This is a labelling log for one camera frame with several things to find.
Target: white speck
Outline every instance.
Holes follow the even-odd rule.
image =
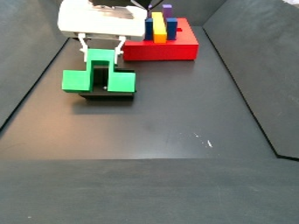
[[[209,145],[209,147],[212,148],[212,145],[211,145],[211,141],[208,140],[208,145]]]

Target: purple block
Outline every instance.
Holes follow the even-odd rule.
[[[151,12],[151,8],[152,8],[153,6],[149,4],[148,5],[148,12],[147,12],[147,18],[151,18],[152,17],[152,12]]]
[[[171,4],[163,5],[163,18],[172,18],[173,17],[173,7]]]

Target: blue block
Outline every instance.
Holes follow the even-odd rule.
[[[176,17],[168,17],[167,23],[167,40],[176,40],[177,19]]]
[[[153,19],[144,21],[144,40],[153,40]]]

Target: colored blocks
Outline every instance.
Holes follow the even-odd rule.
[[[167,32],[164,26],[164,16],[161,12],[152,12],[153,19],[153,42],[164,44],[167,40]]]
[[[173,7],[171,4],[163,5],[163,17],[171,18],[173,16]]]
[[[127,41],[124,60],[195,60],[199,48],[187,19],[177,18],[176,40],[168,40],[164,44]]]
[[[153,40],[153,20],[151,18],[144,21],[144,40]]]
[[[167,24],[167,40],[176,40],[177,19],[175,17],[168,17],[165,19],[165,24]]]
[[[85,71],[63,71],[61,89],[67,93],[79,93],[91,91],[92,85]]]

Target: dark gray surface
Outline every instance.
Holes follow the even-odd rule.
[[[228,0],[204,25],[279,155],[299,158],[299,10]]]
[[[164,0],[163,4],[172,5],[172,14],[177,18],[188,18],[191,25],[204,25],[211,15],[226,3],[227,0],[192,0],[177,1]]]
[[[0,162],[0,222],[296,224],[299,165],[270,159]]]
[[[67,40],[59,3],[0,0],[0,129]]]
[[[87,102],[61,91],[63,69],[84,68],[71,40],[1,133],[0,158],[272,158],[211,42],[193,31],[195,61],[125,63],[133,101]]]

